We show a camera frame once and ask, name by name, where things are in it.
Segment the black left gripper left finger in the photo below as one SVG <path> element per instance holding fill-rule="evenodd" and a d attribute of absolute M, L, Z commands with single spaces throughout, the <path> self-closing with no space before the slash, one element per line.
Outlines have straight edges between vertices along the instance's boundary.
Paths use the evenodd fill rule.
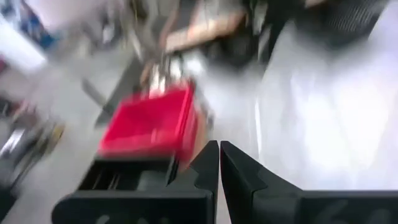
<path fill-rule="evenodd" d="M 209 141 L 167 186 L 78 190 L 58 201 L 52 224 L 215 224 L 219 147 Z"/>

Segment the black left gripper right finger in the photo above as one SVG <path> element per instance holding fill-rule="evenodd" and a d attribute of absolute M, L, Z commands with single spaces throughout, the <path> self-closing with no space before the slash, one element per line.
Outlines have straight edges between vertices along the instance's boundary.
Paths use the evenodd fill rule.
<path fill-rule="evenodd" d="M 303 190 L 228 141 L 220 167 L 232 224 L 398 224 L 398 191 Z"/>

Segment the red plastic slotted basket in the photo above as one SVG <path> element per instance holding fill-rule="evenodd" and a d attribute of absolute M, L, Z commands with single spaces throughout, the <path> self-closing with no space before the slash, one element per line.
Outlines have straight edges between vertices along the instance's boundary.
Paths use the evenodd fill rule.
<path fill-rule="evenodd" d="M 122 100 L 108 124 L 98 153 L 192 157 L 197 134 L 197 112 L 191 84 L 174 85 L 152 96 L 131 95 Z"/>

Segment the white glossy table sheet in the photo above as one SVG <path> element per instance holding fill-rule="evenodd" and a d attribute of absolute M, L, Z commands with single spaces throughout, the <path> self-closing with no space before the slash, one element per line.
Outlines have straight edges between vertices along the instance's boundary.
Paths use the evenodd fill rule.
<path fill-rule="evenodd" d="M 330 49 L 287 24 L 271 61 L 190 62 L 227 140 L 305 190 L 398 190 L 398 15 Z"/>

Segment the white shade table lamp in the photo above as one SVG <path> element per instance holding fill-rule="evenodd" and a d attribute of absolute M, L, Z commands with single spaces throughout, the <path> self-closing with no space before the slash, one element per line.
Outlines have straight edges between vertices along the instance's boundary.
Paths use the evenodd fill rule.
<path fill-rule="evenodd" d="M 23 81 L 0 81 L 9 93 L 33 97 L 50 89 L 50 68 L 64 68 L 68 77 L 87 77 L 103 71 L 107 62 L 94 63 L 96 54 L 117 41 L 105 40 L 106 26 L 121 26 L 120 37 L 141 57 L 156 53 L 149 27 L 160 3 L 176 0 L 0 0 L 0 57 L 21 73 Z"/>

